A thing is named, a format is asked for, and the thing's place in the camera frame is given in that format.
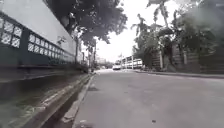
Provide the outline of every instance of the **road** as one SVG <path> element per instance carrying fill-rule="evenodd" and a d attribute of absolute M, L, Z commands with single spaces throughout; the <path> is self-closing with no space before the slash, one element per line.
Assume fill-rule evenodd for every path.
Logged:
<path fill-rule="evenodd" d="M 93 128 L 223 128 L 224 80 L 104 70 L 76 122 Z"/>

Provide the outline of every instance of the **curb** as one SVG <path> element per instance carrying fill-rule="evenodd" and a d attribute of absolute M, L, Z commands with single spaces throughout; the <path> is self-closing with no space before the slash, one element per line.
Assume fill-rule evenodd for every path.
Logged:
<path fill-rule="evenodd" d="M 70 83 L 61 91 L 43 101 L 35 110 L 32 110 L 33 114 L 31 116 L 22 117 L 11 126 L 14 128 L 41 128 L 92 76 L 93 74 L 88 74 L 83 76 L 81 80 Z"/>
<path fill-rule="evenodd" d="M 147 72 L 147 71 L 135 71 L 136 73 L 147 73 L 154 75 L 169 75 L 169 76 L 183 76 L 183 77 L 196 77 L 196 78 L 215 78 L 224 79 L 224 75 L 209 75 L 209 74 L 190 74 L 190 73 L 170 73 L 170 72 Z"/>
<path fill-rule="evenodd" d="M 72 128 L 76 115 L 79 111 L 79 107 L 84 100 L 87 91 L 92 83 L 93 76 L 90 78 L 89 82 L 82 88 L 81 92 L 78 94 L 78 99 L 73 102 L 69 110 L 60 119 L 59 123 L 55 125 L 54 128 Z"/>

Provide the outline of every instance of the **parked car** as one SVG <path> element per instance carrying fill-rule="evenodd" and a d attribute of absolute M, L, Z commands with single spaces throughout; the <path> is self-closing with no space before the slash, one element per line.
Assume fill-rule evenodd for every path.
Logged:
<path fill-rule="evenodd" d="M 115 63 L 112 67 L 113 70 L 121 70 L 121 64 Z"/>

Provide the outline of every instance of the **asphalt road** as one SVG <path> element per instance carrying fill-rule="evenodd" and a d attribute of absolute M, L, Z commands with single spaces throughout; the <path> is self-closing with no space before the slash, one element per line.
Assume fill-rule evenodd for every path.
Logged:
<path fill-rule="evenodd" d="M 224 80 L 99 71 L 81 120 L 93 128 L 223 128 Z"/>

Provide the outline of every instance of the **foliage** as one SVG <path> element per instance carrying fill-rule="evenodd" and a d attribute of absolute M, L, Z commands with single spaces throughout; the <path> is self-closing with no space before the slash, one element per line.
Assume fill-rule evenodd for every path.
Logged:
<path fill-rule="evenodd" d="M 147 7 L 152 4 L 158 5 L 154 11 L 154 21 L 158 20 L 161 13 L 165 26 L 152 27 L 144 24 L 144 19 L 139 17 L 137 26 L 138 44 L 135 54 L 142 58 L 143 63 L 148 63 L 153 51 L 160 50 L 169 57 L 172 64 L 173 46 L 178 46 L 180 51 L 190 49 L 198 55 L 210 55 L 215 52 L 217 46 L 222 45 L 224 32 L 223 22 L 224 5 L 221 0 L 192 0 L 173 14 L 173 22 L 168 26 L 168 12 L 165 2 L 169 0 L 149 0 Z"/>
<path fill-rule="evenodd" d="M 65 28 L 69 32 L 75 29 L 81 32 L 82 40 L 88 45 L 94 37 L 110 43 L 110 32 L 120 34 L 125 29 L 127 17 L 119 3 L 119 0 L 51 0 L 51 7 Z"/>
<path fill-rule="evenodd" d="M 145 20 L 140 15 L 138 15 L 138 18 L 140 21 L 139 24 L 133 25 L 137 26 L 137 37 L 135 38 L 137 47 L 133 47 L 134 55 L 137 58 L 141 58 L 144 65 L 151 66 L 152 56 L 158 49 L 157 38 L 154 31 L 157 27 L 161 26 L 157 24 L 148 26 L 144 23 Z"/>

